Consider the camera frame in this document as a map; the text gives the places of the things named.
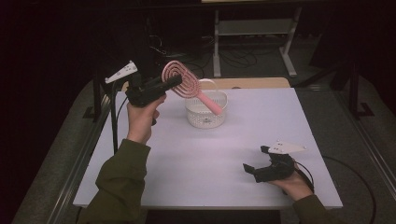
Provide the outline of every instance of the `person's left hand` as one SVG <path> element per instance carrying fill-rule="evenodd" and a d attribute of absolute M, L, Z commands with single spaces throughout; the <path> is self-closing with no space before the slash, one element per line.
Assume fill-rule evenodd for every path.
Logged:
<path fill-rule="evenodd" d="M 128 103 L 129 132 L 127 139 L 146 144 L 151 137 L 152 120 L 160 116 L 157 107 L 165 101 L 166 95 L 145 107 L 136 107 Z"/>

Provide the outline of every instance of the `round brush head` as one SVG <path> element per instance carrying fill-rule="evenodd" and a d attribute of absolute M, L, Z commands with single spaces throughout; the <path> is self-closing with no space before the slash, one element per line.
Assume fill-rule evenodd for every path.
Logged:
<path fill-rule="evenodd" d="M 172 61 L 163 69 L 162 79 L 166 81 L 169 77 L 181 75 L 180 85 L 172 88 L 177 95 L 183 98 L 193 98 L 201 92 L 201 85 L 195 74 L 190 71 L 183 63 Z"/>

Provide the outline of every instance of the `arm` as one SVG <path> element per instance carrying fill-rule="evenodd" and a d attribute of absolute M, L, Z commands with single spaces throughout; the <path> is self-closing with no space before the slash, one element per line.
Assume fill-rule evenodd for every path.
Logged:
<path fill-rule="evenodd" d="M 122 140 L 116 155 L 102 166 L 96 185 L 99 191 L 78 223 L 125 223 L 139 218 L 140 200 L 145 187 L 146 161 L 150 148 L 152 119 L 159 117 L 157 106 L 166 96 L 146 107 L 128 108 L 129 132 Z"/>
<path fill-rule="evenodd" d="M 294 200 L 293 208 L 302 224 L 346 224 L 325 209 L 297 172 L 270 183 L 282 188 Z"/>

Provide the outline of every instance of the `pink hair brush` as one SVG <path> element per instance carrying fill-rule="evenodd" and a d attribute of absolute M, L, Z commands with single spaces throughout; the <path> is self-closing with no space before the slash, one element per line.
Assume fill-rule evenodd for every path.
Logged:
<path fill-rule="evenodd" d="M 206 105 L 213 114 L 221 114 L 222 108 L 201 91 L 201 84 L 195 74 L 183 63 L 172 61 L 163 69 L 163 81 L 166 81 L 168 78 L 176 75 L 181 75 L 182 82 L 180 85 L 172 88 L 172 91 L 183 98 L 196 97 L 204 103 L 204 105 Z"/>

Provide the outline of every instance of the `pink brush handle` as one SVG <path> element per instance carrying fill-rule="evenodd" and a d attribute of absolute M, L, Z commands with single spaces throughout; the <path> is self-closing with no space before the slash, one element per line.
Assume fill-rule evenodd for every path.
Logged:
<path fill-rule="evenodd" d="M 222 108 L 214 101 L 212 101 L 209 97 L 207 97 L 203 92 L 200 92 L 198 95 L 196 95 L 196 97 L 200 99 L 200 101 L 204 103 L 204 105 L 206 105 L 207 108 L 209 108 L 213 114 L 215 115 L 221 114 Z"/>

